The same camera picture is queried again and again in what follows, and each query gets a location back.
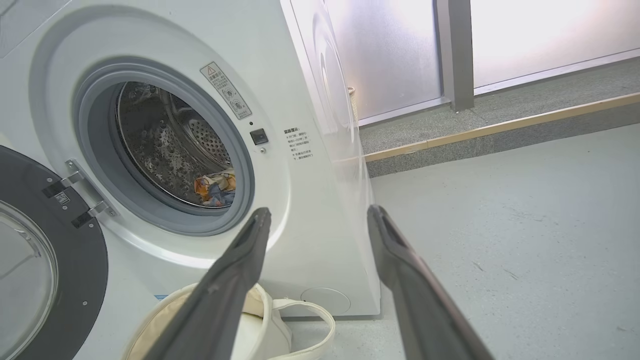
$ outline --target stainless steel drum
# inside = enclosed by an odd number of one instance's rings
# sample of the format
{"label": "stainless steel drum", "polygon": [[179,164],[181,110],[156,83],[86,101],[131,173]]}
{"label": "stainless steel drum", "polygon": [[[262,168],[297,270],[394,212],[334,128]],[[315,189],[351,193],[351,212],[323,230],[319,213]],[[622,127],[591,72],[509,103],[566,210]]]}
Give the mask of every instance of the stainless steel drum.
{"label": "stainless steel drum", "polygon": [[128,157],[155,187],[192,206],[230,206],[209,203],[195,191],[202,176],[233,173],[233,164],[215,131],[187,103],[153,85],[128,82],[116,102],[116,124]]}

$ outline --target white washing machine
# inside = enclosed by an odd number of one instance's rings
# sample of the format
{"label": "white washing machine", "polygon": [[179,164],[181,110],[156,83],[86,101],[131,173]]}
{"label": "white washing machine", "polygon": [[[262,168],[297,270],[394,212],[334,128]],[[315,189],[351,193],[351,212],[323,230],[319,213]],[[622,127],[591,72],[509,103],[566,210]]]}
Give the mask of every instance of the white washing machine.
{"label": "white washing machine", "polygon": [[379,313],[371,186],[321,0],[0,14],[0,359],[118,358],[264,206],[274,298]]}

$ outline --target metal post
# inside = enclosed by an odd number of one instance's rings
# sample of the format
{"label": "metal post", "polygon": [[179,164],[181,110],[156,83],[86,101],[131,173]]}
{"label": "metal post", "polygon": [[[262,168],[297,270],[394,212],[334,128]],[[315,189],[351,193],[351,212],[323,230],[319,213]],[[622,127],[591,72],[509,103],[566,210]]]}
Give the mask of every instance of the metal post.
{"label": "metal post", "polygon": [[474,106],[470,0],[436,0],[444,96],[454,111]]}

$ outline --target qr code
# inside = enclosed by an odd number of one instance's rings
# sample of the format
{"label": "qr code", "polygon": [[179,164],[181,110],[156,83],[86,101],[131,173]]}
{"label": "qr code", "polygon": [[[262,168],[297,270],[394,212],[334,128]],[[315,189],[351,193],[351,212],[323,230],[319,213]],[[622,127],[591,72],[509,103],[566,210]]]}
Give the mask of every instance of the qr code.
{"label": "qr code", "polygon": [[61,192],[56,195],[56,200],[60,203],[60,205],[64,205],[71,201],[65,192]]}

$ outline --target laundry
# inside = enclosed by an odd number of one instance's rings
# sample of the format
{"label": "laundry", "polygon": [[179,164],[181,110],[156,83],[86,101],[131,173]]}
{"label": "laundry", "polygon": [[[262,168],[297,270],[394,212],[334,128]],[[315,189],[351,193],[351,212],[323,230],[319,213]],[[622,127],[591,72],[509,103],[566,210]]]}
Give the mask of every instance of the laundry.
{"label": "laundry", "polygon": [[236,173],[233,168],[222,172],[200,176],[193,183],[194,191],[200,196],[202,205],[229,206],[236,197]]}

